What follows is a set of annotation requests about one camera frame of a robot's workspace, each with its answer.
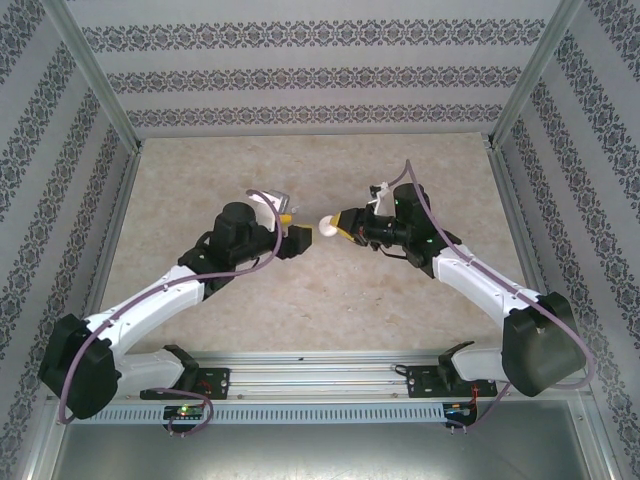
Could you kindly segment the aluminium table side rail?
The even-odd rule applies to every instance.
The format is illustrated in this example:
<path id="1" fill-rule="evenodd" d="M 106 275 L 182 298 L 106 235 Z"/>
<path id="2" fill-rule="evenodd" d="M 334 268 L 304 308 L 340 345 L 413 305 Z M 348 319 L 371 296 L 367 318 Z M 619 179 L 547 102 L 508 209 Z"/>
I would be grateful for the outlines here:
<path id="1" fill-rule="evenodd" d="M 526 229 L 525 219 L 501 152 L 489 148 L 487 155 L 514 241 L 525 284 L 538 292 L 547 293 L 542 271 L 536 260 L 533 244 Z"/>
<path id="2" fill-rule="evenodd" d="M 65 307 L 65 312 L 75 317 L 73 327 L 65 334 L 68 361 L 78 355 L 92 334 L 93 327 L 86 318 L 100 310 L 139 160 L 136 153 L 123 164 L 111 167 L 97 206 L 84 209 L 91 223 L 81 232 L 80 264 Z"/>

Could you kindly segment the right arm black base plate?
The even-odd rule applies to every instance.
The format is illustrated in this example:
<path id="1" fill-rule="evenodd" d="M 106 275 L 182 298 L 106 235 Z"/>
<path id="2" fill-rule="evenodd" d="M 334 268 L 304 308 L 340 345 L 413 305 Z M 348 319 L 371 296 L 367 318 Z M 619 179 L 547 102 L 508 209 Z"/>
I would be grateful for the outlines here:
<path id="1" fill-rule="evenodd" d="M 435 365 L 407 366 L 405 378 L 410 398 L 494 398 L 498 394 L 496 384 L 486 380 L 455 377 L 447 382 Z"/>

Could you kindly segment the aluminium frame post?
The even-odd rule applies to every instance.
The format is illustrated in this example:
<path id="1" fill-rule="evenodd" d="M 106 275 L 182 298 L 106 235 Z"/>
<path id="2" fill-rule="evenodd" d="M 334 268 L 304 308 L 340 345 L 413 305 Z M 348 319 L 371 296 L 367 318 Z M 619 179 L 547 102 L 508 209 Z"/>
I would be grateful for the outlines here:
<path id="1" fill-rule="evenodd" d="M 505 141 L 582 3 L 583 0 L 559 0 L 495 126 L 483 136 L 487 149 L 496 149 Z"/>
<path id="2" fill-rule="evenodd" d="M 73 56 L 88 85 L 129 152 L 137 153 L 141 140 L 100 66 L 66 0 L 39 0 Z"/>

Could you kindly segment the left controller circuit board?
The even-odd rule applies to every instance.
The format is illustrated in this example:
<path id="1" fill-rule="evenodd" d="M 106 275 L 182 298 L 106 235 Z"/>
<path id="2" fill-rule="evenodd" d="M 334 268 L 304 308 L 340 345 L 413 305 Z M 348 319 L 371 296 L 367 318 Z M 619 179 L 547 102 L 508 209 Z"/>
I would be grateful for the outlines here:
<path id="1" fill-rule="evenodd" d="M 198 405 L 166 406 L 163 419 L 180 421 L 201 421 L 204 418 L 204 408 Z"/>

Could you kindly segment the aluminium mounting rail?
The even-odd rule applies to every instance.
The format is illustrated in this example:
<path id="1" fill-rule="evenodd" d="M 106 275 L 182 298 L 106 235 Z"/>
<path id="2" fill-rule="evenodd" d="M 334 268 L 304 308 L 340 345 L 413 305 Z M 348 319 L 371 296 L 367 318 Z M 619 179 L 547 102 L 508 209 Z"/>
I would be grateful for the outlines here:
<path id="1" fill-rule="evenodd" d="M 115 366 L 93 367 L 76 372 L 72 384 L 79 400 L 71 407 L 84 406 L 91 395 L 95 415 L 115 398 L 136 396 L 151 389 L 180 393 L 174 386 L 185 373 L 199 368 L 228 368 L 230 386 L 226 400 L 276 398 L 410 398 L 406 386 L 407 366 L 435 365 L 447 382 L 455 377 L 465 381 L 486 380 L 503 384 L 495 371 L 464 379 L 455 371 L 450 354 L 438 357 L 422 353 L 338 352 L 313 354 L 233 354 L 194 358 L 176 345 L 148 354 L 130 354 Z"/>

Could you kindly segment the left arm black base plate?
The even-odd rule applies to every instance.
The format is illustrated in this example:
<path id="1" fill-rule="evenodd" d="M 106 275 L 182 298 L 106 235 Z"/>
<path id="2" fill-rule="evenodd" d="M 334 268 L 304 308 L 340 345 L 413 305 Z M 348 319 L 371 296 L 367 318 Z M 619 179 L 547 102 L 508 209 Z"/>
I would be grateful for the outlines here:
<path id="1" fill-rule="evenodd" d="M 172 386 L 180 393 L 166 393 L 157 390 L 140 392 L 142 400 L 197 400 L 204 396 L 210 400 L 226 400 L 230 386 L 230 370 L 228 368 L 199 368 L 197 371 L 183 374 Z"/>

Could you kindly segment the grey metal sheet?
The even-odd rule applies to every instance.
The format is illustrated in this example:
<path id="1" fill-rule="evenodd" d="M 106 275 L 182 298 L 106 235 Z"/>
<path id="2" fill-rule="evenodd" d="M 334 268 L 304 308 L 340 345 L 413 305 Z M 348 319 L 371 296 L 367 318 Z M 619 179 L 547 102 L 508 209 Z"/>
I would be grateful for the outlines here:
<path id="1" fill-rule="evenodd" d="M 431 425 L 76 426 L 52 480 L 591 480 L 562 434 L 451 434 Z"/>

